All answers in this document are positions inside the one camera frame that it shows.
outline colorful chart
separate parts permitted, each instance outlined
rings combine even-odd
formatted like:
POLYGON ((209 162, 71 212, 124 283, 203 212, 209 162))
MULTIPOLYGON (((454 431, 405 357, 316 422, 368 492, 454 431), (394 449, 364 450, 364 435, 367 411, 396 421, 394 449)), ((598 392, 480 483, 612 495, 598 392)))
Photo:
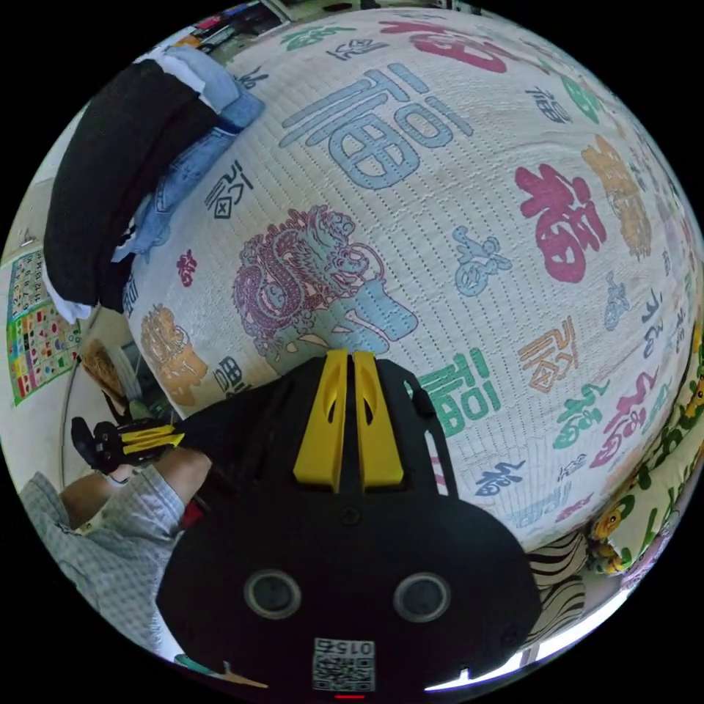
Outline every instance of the colorful chart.
POLYGON ((42 282, 42 252, 12 265, 7 357, 15 406, 73 366, 81 326, 59 316, 42 282))
POLYGON ((26 254, 12 264, 7 304, 8 324, 34 306, 48 302, 49 294, 42 281, 43 263, 44 256, 41 251, 38 251, 26 254))

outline white cloth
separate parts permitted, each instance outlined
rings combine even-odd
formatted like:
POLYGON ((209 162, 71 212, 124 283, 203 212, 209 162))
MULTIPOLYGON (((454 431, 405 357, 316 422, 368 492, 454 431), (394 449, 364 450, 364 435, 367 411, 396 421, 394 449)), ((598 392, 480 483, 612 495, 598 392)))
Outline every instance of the white cloth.
POLYGON ((83 303, 73 303, 72 301, 65 301, 57 292, 49 279, 49 274, 46 271, 46 262, 42 262, 42 280, 46 286, 46 291, 51 297, 51 300, 56 307, 56 312, 64 319, 67 323, 73 325, 76 320, 87 320, 90 318, 90 314, 93 312, 91 306, 87 306, 83 303))

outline bed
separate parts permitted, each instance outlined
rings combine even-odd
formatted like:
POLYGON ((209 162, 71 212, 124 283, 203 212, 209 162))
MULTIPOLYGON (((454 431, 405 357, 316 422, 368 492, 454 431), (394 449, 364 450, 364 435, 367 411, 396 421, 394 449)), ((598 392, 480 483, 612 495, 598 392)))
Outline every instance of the bed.
POLYGON ((292 26, 227 68, 265 112, 123 298, 178 411, 372 351, 527 551, 599 519, 704 320, 701 232, 635 116, 540 37, 442 10, 292 26))

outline qr code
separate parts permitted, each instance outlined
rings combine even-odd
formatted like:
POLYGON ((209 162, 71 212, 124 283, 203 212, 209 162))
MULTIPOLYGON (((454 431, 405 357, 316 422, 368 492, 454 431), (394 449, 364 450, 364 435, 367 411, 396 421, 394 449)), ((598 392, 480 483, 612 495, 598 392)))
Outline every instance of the qr code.
POLYGON ((325 692, 373 692, 374 643, 366 640, 316 638, 313 689, 325 692))

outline camera lens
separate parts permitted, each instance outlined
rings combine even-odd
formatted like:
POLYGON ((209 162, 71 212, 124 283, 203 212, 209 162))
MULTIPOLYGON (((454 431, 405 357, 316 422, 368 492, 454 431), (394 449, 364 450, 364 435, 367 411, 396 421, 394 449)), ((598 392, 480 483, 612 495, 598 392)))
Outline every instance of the camera lens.
POLYGON ((404 579, 396 588, 394 608, 412 623, 440 618, 450 605, 450 587, 436 574, 421 572, 404 579))
POLYGON ((301 605, 301 590, 293 577, 286 573, 262 570, 245 583, 244 600, 255 614, 263 618, 288 618, 301 605))

